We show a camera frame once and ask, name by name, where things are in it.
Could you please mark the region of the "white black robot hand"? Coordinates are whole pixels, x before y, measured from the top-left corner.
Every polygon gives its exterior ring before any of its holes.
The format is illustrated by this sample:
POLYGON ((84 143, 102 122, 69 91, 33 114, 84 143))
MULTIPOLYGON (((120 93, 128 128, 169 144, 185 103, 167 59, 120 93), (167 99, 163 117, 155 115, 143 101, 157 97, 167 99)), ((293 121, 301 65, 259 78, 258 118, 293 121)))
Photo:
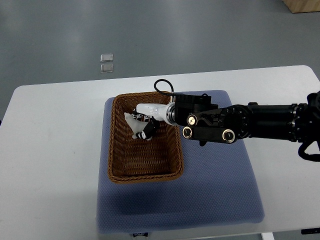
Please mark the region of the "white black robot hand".
POLYGON ((175 103, 168 104, 159 103, 139 103, 134 109, 138 115, 149 117, 147 130, 150 131, 152 137, 160 128, 160 122, 165 122, 168 125, 175 126, 175 103))

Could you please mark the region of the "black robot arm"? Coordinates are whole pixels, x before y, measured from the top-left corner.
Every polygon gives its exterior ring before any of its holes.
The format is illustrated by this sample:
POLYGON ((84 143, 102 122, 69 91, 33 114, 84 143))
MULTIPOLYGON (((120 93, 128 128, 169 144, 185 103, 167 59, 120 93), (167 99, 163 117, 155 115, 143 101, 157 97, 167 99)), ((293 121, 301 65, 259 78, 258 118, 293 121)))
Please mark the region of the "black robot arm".
POLYGON ((291 105, 231 105, 220 108, 211 96, 160 92, 169 96, 173 106, 166 119, 182 126, 185 139, 199 142, 232 144, 240 139, 261 138, 301 143, 298 155, 319 162, 319 154, 306 153, 314 142, 320 142, 320 94, 310 93, 306 103, 291 105))

